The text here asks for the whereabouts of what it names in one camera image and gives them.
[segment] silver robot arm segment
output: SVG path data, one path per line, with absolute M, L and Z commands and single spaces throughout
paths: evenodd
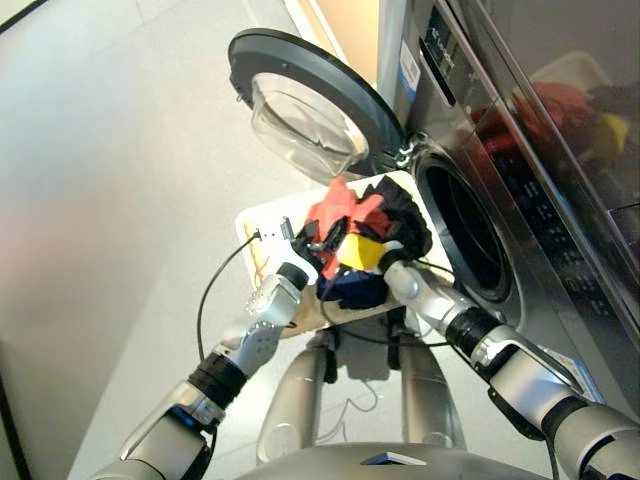
M 245 382 L 273 357 L 306 283 L 306 274 L 286 263 L 278 273 L 268 276 L 220 344 L 131 434 L 119 460 L 91 479 L 201 478 L 225 409 Z M 209 442 L 205 433 L 211 435 Z
M 588 402 L 562 365 L 430 272 L 405 265 L 398 253 L 385 257 L 380 267 L 398 302 L 466 358 L 520 433 L 551 442 L 571 478 L 640 479 L 637 423 Z

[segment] black cable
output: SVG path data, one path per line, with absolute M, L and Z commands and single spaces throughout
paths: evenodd
M 251 237 L 249 237 L 249 239 L 246 242 L 244 242 L 242 245 L 236 248 L 233 251 L 233 253 L 229 255 L 224 262 L 222 262 L 222 265 L 218 267 L 218 270 L 216 270 L 216 273 L 214 273 L 213 277 L 211 277 L 211 280 L 209 280 L 209 284 L 207 285 L 207 288 L 204 289 L 204 293 L 202 294 L 202 298 L 200 299 L 200 305 L 198 306 L 198 319 L 196 322 L 196 338 L 198 342 L 198 356 L 200 357 L 200 361 L 204 360 L 204 348 L 202 347 L 202 311 L 204 310 L 204 302 L 207 299 L 207 295 L 209 295 L 209 290 L 211 290 L 211 287 L 213 286 L 213 282 L 215 282 L 218 279 L 222 271 L 227 267 L 227 265 L 229 265 L 231 260 L 233 260 L 233 258 L 238 253 L 240 253 L 243 248 L 245 248 L 247 245 L 253 242 L 256 238 L 260 238 L 260 232 L 258 232 L 257 230 L 253 235 L 251 235 Z
M 13 415 L 11 414 L 11 408 L 9 407 L 9 400 L 7 399 L 7 392 L 4 389 L 2 378 L 0 377 L 0 416 L 2 417 L 2 423 L 4 424 L 4 431 L 9 441 L 9 448 L 11 449 L 11 456 L 13 457 L 13 463 L 18 471 L 18 477 L 20 480 L 32 480 L 31 472 L 29 471 L 29 465 L 27 464 L 27 458 L 22 450 L 22 444 L 20 443 L 20 437 L 18 436 L 18 430 L 13 422 Z
M 443 272 L 447 272 L 449 275 L 452 275 L 454 277 L 456 276 L 456 274 L 453 273 L 453 270 L 450 270 L 446 267 L 441 267 L 440 265 L 436 265 L 435 263 L 430 263 L 430 262 L 426 262 L 424 260 L 419 260 L 419 259 L 414 260 L 414 262 L 419 263 L 421 265 L 426 265 L 427 267 L 430 267 L 430 268 L 435 268 L 436 270 L 442 270 Z
M 556 459 L 556 452 L 553 450 L 553 445 L 551 440 L 548 438 L 545 439 L 545 443 L 547 444 L 547 453 L 549 454 L 549 462 L 551 463 L 551 477 L 553 480 L 560 479 L 560 472 L 558 471 L 558 460 Z
M 341 267 L 340 270 L 338 270 L 338 273 L 331 280 L 329 280 L 329 283 L 327 283 L 327 286 L 325 287 L 324 292 L 322 292 L 322 295 L 320 296 L 320 312 L 322 313 L 322 316 L 324 317 L 324 319 L 329 323 L 329 325 L 332 325 L 334 327 L 337 327 L 338 325 L 333 320 L 331 320 L 331 318 L 327 314 L 326 309 L 324 308 L 324 304 L 325 304 L 325 302 L 327 300 L 327 296 L 329 295 L 329 292 L 331 291 L 331 289 L 335 285 L 336 281 L 338 280 L 338 277 L 342 273 L 343 273 L 343 269 Z M 379 340 L 377 338 L 371 338 L 371 337 L 367 337 L 365 335 L 360 335 L 359 333 L 350 332 L 346 328 L 341 328 L 340 329 L 340 333 L 344 333 L 345 335 L 348 335 L 349 337 L 357 338 L 358 340 L 362 340 L 364 342 L 375 343 L 377 345 L 386 345 L 388 347 L 421 347 L 421 346 L 426 346 L 426 347 L 429 347 L 429 348 L 433 348 L 433 347 L 446 347 L 446 346 L 449 345 L 448 342 L 437 342 L 437 343 L 388 342 L 386 340 Z

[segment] gray floor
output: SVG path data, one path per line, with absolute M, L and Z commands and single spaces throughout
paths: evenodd
M 234 217 L 313 186 L 253 137 L 228 83 L 229 40 L 258 25 L 293 29 L 277 0 L 54 0 L 0 37 L 0 354 L 36 478 L 65 478 L 76 452 L 73 480 L 114 458 L 195 365 L 197 302 L 236 245 Z M 249 293 L 237 262 L 206 310 L 208 345 Z M 283 342 L 229 409 L 206 478 L 252 468 L 305 340 Z M 469 449 L 548 474 L 544 446 L 450 350 L 438 356 Z M 372 401 L 344 377 L 325 391 L 322 432 L 346 398 Z M 399 440 L 397 375 L 372 386 L 379 406 L 350 410 L 347 437 Z

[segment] white cable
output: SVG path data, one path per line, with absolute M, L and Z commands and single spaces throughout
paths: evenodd
M 362 412 L 362 413 L 372 412 L 373 410 L 375 410 L 378 407 L 378 394 L 376 393 L 376 391 L 366 381 L 361 380 L 361 383 L 365 387 L 367 387 L 367 389 L 373 395 L 373 405 L 371 405 L 368 408 L 361 407 L 356 402 L 354 402 L 350 397 L 347 398 L 347 400 L 344 402 L 344 406 L 342 407 L 342 411 L 340 412 L 340 416 L 338 417 L 338 421 L 336 422 L 336 424 L 327 433 L 324 433 L 322 435 L 318 435 L 318 437 L 316 438 L 316 442 L 318 442 L 318 443 L 326 443 L 326 442 L 331 441 L 338 434 L 338 432 L 340 432 L 341 429 L 342 429 L 342 437 L 344 438 L 344 441 L 345 442 L 348 441 L 347 440 L 346 422 L 344 421 L 344 417 L 345 417 L 345 415 L 347 413 L 347 409 L 349 408 L 349 405 L 352 405 L 353 408 L 355 408 L 356 410 L 358 410 L 359 412 Z

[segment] laundry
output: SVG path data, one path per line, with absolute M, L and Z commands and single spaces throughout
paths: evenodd
M 385 176 L 376 187 L 369 186 L 362 198 L 347 187 L 344 178 L 334 179 L 324 200 L 309 210 L 305 226 L 292 246 L 321 273 L 317 297 L 324 294 L 325 300 L 338 301 L 340 308 L 371 308 L 387 299 L 388 287 L 381 275 L 354 269 L 354 266 L 366 268 L 371 263 L 368 260 L 371 252 L 348 252 L 345 256 L 342 248 L 340 258 L 343 262 L 349 259 L 347 266 L 351 272 L 335 278 L 341 265 L 337 253 L 345 238 L 358 237 L 361 240 L 355 242 L 356 250 L 371 248 L 379 252 L 384 243 L 396 240 L 404 246 L 409 258 L 426 255 L 432 246 L 431 232 L 420 209 L 411 195 L 391 178 Z M 325 294 L 329 281 L 330 291 Z

